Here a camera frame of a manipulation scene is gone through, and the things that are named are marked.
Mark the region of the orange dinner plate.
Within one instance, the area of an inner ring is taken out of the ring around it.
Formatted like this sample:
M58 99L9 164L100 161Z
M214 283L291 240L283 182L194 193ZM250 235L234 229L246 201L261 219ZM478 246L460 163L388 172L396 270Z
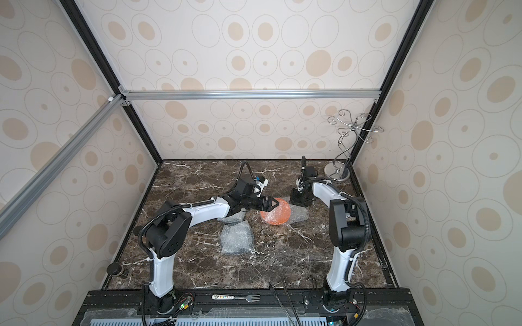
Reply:
M277 198L279 206L270 212L260 211L262 220L270 225L281 225L285 224L290 220L291 207L287 200L283 198Z

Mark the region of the bubble wrap sheet around orange plate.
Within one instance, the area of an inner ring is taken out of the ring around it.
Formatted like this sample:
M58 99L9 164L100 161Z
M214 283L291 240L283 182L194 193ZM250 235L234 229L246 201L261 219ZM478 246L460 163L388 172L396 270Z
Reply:
M307 208L291 205L290 198L276 198L279 205L270 212L260 211L261 219L270 225L295 224L309 219Z

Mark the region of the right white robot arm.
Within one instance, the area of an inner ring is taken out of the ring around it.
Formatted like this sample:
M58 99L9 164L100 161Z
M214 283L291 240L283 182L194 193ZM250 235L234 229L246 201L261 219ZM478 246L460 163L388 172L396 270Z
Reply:
M371 225L367 205L361 197L353 197L336 188L329 179L320 178L314 167L301 158L300 177L290 194L290 204L308 207L316 200L329 209L328 233L334 246L333 260L324 282L324 302L339 300L353 288L364 289L361 283L352 283L356 260L370 240Z

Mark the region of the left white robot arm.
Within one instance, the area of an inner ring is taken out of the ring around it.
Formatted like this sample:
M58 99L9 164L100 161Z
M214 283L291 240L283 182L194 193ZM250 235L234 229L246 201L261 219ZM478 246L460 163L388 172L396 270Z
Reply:
M175 306L173 264L189 229L250 209L271 212L279 206L279 201L262 194L268 183L265 177L255 176L247 162L242 162L235 183L226 193L196 203L167 201L140 229L138 244L148 255L149 262L145 298L152 300L157 312L165 315Z

